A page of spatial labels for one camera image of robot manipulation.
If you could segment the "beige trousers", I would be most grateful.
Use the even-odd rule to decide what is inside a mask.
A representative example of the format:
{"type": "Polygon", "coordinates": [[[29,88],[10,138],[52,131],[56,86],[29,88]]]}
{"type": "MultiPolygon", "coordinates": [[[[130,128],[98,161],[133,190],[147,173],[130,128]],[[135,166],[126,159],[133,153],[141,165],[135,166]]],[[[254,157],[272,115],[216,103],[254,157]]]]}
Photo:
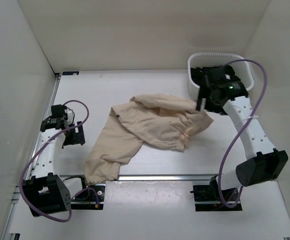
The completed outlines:
{"type": "Polygon", "coordinates": [[[112,106],[107,122],[84,164],[88,185],[113,181],[146,143],[183,152],[189,138],[205,131],[213,119],[196,103],[166,94],[141,94],[112,106]]]}

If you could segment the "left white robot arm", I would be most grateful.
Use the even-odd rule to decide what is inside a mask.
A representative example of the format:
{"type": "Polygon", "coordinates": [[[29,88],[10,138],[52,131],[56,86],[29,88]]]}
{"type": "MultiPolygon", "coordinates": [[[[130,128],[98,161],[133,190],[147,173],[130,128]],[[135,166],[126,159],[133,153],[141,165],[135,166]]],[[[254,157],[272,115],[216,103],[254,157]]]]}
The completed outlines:
{"type": "Polygon", "coordinates": [[[21,183],[22,197],[34,217],[51,216],[71,210],[71,199],[88,198],[90,188],[81,177],[64,182],[59,176],[61,151],[64,146],[84,145],[82,122],[72,117],[49,117],[40,126],[41,142],[35,167],[28,180],[21,183]]]}

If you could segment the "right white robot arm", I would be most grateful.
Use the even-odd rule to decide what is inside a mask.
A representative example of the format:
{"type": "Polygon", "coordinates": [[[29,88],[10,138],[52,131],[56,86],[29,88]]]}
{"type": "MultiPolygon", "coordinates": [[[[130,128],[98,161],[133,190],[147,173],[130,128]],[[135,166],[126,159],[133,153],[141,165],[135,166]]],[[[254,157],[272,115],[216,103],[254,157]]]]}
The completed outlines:
{"type": "Polygon", "coordinates": [[[288,161],[285,150],[277,150],[268,139],[254,114],[244,84],[229,65],[193,68],[196,84],[200,86],[197,109],[202,100],[206,109],[226,114],[232,120],[241,139],[246,160],[234,170],[216,177],[217,183],[209,187],[215,200],[222,199],[227,189],[248,187],[276,180],[288,161]]]}

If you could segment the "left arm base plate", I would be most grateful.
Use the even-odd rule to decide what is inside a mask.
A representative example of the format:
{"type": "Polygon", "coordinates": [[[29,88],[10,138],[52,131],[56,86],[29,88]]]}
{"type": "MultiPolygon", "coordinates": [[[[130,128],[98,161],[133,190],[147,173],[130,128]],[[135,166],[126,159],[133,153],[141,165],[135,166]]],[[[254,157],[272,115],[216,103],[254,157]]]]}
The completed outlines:
{"type": "Polygon", "coordinates": [[[100,183],[91,186],[93,190],[85,190],[71,201],[73,210],[103,210],[105,198],[105,184],[100,183]]]}

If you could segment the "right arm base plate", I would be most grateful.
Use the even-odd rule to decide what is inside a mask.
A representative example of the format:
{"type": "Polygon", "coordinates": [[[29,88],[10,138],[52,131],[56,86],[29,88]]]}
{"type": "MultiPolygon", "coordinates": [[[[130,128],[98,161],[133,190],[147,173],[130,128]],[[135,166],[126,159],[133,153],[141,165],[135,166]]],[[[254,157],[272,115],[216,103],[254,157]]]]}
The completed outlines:
{"type": "Polygon", "coordinates": [[[190,193],[194,196],[196,212],[237,212],[243,210],[240,202],[234,208],[224,206],[220,198],[211,192],[209,185],[193,185],[190,193]]]}

